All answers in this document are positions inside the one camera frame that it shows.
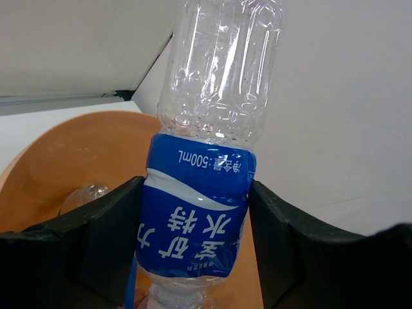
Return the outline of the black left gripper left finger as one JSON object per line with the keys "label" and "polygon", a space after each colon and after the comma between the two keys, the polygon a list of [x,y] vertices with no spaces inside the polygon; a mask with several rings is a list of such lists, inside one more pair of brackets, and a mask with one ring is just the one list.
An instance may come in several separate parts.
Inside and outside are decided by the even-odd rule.
{"label": "black left gripper left finger", "polygon": [[124,304],[144,179],[22,232],[1,234],[2,308]]}

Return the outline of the clear unlabelled bottle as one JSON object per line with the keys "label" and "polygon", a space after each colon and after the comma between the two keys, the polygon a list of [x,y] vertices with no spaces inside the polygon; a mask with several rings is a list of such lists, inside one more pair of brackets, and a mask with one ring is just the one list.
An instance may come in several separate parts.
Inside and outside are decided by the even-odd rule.
{"label": "clear unlabelled bottle", "polygon": [[64,200],[59,215],[63,215],[93,200],[96,200],[110,191],[110,188],[101,183],[92,183],[85,187],[75,189]]}

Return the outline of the blue label bottle white neck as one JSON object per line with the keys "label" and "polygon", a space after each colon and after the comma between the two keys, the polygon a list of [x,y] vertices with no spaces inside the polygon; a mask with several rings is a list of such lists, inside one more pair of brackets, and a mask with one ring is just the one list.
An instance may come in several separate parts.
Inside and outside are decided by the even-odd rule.
{"label": "blue label bottle white neck", "polygon": [[141,308],[212,308],[236,262],[265,126],[281,1],[182,1],[140,200]]}

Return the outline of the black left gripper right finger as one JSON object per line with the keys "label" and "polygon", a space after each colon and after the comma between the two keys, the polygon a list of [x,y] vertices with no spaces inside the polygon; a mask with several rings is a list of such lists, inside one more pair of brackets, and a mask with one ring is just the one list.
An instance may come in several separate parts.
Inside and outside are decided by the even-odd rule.
{"label": "black left gripper right finger", "polygon": [[327,224],[261,182],[249,194],[265,308],[410,308],[411,225],[371,236]]}

